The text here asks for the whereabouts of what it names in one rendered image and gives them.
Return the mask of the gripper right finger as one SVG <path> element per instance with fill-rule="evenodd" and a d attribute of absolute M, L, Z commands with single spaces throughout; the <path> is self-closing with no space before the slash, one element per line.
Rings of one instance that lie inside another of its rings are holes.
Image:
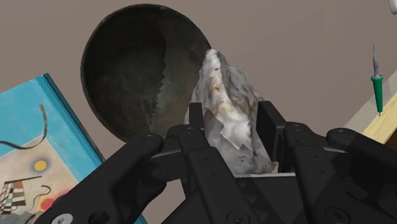
<path fill-rule="evenodd" d="M 397 224 L 397 151 L 347 128 L 326 136 L 258 103 L 271 160 L 295 173 L 308 224 Z"/>

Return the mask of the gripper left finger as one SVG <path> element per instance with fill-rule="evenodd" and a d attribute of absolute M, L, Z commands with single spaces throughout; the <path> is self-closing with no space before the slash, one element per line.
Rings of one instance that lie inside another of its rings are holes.
<path fill-rule="evenodd" d="M 157 134 L 134 136 L 34 224 L 134 224 L 172 178 L 185 176 L 195 191 L 167 224 L 261 224 L 217 149 L 202 128 L 202 106 L 191 103 L 189 123 L 171 130 L 174 157 L 161 154 Z"/>

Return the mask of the white grey rock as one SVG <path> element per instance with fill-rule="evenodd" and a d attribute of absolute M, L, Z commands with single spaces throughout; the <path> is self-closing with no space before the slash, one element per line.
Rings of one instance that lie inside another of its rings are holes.
<path fill-rule="evenodd" d="M 202 104 L 204 134 L 233 174 L 275 173 L 256 131 L 258 103 L 263 97 L 242 71 L 218 50 L 206 52 L 192 102 Z"/>

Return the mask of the dark round bowl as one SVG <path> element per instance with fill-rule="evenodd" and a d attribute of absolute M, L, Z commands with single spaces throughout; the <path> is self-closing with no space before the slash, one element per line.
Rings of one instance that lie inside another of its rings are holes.
<path fill-rule="evenodd" d="M 134 4 L 106 16 L 81 59 L 81 84 L 97 119 L 118 139 L 166 135 L 185 114 L 210 44 L 185 15 Z"/>

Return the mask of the blue book with abstract cover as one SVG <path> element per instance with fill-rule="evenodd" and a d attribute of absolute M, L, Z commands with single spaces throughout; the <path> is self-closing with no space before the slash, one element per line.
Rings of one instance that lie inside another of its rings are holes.
<path fill-rule="evenodd" d="M 33 224 L 103 161 L 49 74 L 0 93 L 0 224 Z"/>

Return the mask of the green handled tool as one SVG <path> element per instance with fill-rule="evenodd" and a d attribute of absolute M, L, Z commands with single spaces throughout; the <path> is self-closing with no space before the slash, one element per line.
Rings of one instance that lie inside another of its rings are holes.
<path fill-rule="evenodd" d="M 380 116 L 383 111 L 383 90 L 382 90 L 382 82 L 383 75 L 379 73 L 379 63 L 376 57 L 375 46 L 373 46 L 373 75 L 371 76 L 371 81 L 373 83 L 373 90 L 375 96 L 375 102 L 377 107 L 378 115 Z"/>

